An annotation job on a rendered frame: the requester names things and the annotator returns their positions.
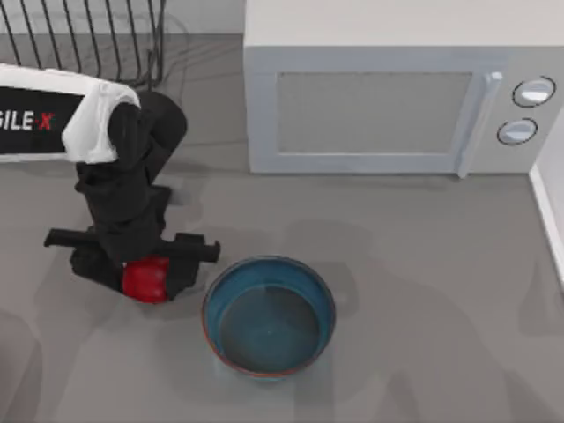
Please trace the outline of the large round microwave knob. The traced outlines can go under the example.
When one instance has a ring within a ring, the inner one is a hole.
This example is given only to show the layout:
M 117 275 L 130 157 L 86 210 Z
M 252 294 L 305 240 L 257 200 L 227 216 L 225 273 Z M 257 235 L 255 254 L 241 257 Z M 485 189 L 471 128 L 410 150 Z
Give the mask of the large round microwave knob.
M 513 102 L 520 108 L 535 108 L 547 103 L 556 93 L 553 79 L 541 76 L 521 82 L 512 93 Z

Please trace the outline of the pale microwave oven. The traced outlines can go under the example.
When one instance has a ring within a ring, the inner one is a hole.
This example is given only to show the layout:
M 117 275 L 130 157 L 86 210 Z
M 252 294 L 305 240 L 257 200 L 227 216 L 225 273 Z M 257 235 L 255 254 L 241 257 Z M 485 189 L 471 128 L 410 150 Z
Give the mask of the pale microwave oven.
M 470 174 L 526 174 L 564 107 L 564 0 L 246 0 L 246 47 L 497 48 L 508 55 Z M 512 100 L 524 80 L 546 76 L 545 104 Z M 505 122 L 530 118 L 535 137 L 503 145 Z

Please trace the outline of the small round microwave knob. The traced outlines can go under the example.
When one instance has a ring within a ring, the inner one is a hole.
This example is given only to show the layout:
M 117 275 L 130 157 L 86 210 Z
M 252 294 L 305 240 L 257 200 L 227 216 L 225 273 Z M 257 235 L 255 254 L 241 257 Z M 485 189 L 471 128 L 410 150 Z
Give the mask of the small round microwave knob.
M 538 131 L 537 123 L 530 118 L 505 122 L 497 131 L 497 138 L 503 145 L 522 145 L 532 140 Z

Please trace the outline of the blue bowl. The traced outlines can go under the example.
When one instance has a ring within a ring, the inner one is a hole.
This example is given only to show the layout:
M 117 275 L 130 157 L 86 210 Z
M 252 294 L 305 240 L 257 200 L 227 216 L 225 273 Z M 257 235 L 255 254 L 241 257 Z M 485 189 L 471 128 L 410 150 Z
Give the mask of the blue bowl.
M 287 256 L 252 256 L 215 278 L 200 316 L 205 340 L 224 366 L 277 381 L 320 358 L 332 339 L 337 307 L 312 267 Z

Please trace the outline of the grey microwave door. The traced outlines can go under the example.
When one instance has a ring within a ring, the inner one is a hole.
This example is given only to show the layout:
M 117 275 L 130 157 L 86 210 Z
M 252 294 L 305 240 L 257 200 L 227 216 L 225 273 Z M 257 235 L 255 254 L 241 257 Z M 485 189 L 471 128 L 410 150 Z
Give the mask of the grey microwave door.
M 497 48 L 246 47 L 258 174 L 456 174 Z

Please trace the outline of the red apple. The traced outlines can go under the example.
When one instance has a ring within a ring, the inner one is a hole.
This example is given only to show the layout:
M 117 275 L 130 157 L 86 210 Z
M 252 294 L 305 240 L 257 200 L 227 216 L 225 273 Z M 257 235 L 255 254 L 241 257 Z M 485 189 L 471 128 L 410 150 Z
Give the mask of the red apple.
M 145 304 L 168 302 L 166 288 L 168 268 L 169 259 L 161 256 L 148 256 L 125 264 L 122 273 L 122 293 Z

